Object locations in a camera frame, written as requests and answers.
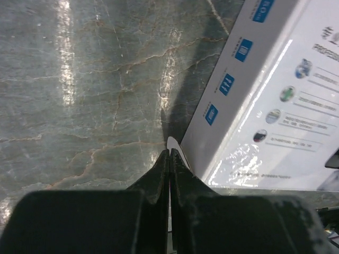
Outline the white box with black tray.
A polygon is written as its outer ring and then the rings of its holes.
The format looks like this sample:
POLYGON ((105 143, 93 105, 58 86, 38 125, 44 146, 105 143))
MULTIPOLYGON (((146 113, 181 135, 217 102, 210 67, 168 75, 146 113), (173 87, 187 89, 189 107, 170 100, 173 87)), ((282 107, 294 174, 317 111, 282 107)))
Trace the white box with black tray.
POLYGON ((167 147, 210 187, 338 191, 338 1, 245 1, 167 147))

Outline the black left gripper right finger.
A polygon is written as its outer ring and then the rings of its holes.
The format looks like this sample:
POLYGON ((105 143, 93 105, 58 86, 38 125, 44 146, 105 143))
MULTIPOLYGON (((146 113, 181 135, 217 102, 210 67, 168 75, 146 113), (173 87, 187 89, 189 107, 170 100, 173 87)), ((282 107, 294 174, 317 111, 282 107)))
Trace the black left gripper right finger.
POLYGON ((178 253, 328 253, 316 211, 286 195, 220 195, 170 154, 173 247, 178 253))

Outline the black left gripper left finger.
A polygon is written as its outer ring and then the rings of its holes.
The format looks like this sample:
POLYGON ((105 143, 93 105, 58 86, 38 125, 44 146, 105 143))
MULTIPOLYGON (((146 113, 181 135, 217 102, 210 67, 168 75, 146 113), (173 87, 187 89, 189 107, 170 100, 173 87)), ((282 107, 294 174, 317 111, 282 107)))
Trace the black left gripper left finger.
POLYGON ((1 236, 1 253, 166 253, 168 150, 124 190, 25 195, 1 236))

